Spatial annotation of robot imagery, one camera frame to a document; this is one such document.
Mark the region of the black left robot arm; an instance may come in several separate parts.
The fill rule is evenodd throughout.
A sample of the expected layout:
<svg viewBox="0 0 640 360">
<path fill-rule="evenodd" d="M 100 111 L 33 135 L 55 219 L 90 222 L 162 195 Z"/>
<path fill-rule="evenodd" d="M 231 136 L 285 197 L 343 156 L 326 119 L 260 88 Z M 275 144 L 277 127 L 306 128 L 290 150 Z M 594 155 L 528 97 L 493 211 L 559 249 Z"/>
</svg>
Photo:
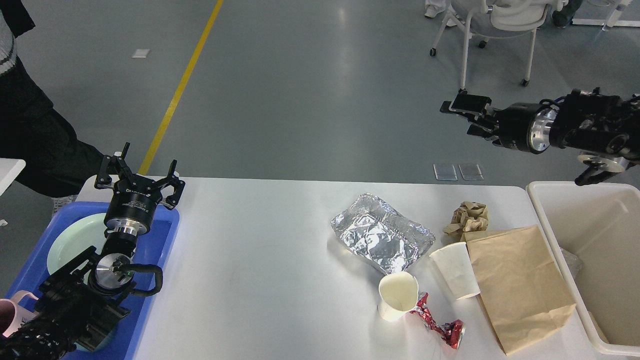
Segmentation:
<svg viewBox="0 0 640 360">
<path fill-rule="evenodd" d="M 94 180 L 113 192 L 103 223 L 105 244 L 88 246 L 48 276 L 35 303 L 35 317 L 1 337 L 3 360 L 59 360 L 82 346 L 94 351 L 130 314 L 128 296 L 151 297 L 163 287 L 163 270 L 134 262 L 139 237 L 152 227 L 158 205 L 173 210 L 185 189 L 173 160 L 165 177 L 135 174 L 126 164 L 130 144 L 105 155 Z"/>
</svg>

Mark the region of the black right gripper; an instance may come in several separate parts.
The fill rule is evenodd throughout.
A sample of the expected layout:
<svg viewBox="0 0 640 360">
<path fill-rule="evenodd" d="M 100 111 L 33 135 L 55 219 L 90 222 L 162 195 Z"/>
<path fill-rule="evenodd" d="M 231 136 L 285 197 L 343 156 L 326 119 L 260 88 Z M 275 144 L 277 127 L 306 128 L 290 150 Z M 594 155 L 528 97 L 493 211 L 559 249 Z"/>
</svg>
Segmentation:
<svg viewBox="0 0 640 360">
<path fill-rule="evenodd" d="M 439 111 L 461 116 L 471 125 L 467 135 L 494 146 L 539 155 L 551 146 L 550 134 L 557 110 L 548 104 L 515 103 L 494 112 L 489 96 L 460 91 L 453 101 L 443 101 Z M 497 132 L 481 126 L 498 126 Z"/>
</svg>

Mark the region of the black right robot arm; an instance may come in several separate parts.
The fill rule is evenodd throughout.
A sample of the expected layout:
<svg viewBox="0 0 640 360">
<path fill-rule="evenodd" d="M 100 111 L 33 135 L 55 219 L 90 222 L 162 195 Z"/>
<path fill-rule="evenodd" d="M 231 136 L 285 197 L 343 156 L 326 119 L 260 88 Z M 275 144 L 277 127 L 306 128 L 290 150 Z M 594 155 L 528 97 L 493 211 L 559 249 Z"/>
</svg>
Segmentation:
<svg viewBox="0 0 640 360">
<path fill-rule="evenodd" d="M 578 161 L 586 169 L 574 180 L 577 186 L 605 182 L 640 162 L 638 96 L 622 99 L 602 95 L 598 88 L 574 89 L 555 100 L 498 109 L 489 97 L 462 90 L 439 110 L 466 118 L 468 135 L 497 147 L 535 155 L 549 148 L 579 150 Z"/>
</svg>

